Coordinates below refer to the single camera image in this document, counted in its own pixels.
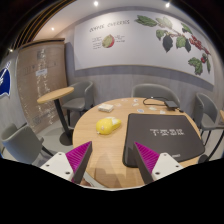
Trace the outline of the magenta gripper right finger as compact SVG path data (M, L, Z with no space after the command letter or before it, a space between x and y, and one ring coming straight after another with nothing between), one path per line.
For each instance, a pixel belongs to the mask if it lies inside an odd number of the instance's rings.
M134 143L133 152L144 183L152 183L152 171L159 159L159 154L138 142Z

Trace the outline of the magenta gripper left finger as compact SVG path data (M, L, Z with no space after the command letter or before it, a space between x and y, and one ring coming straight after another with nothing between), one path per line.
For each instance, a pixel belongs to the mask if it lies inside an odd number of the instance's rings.
M83 178L90 155L92 153L92 142L86 142L66 154L66 158L73 170L73 181L79 184Z

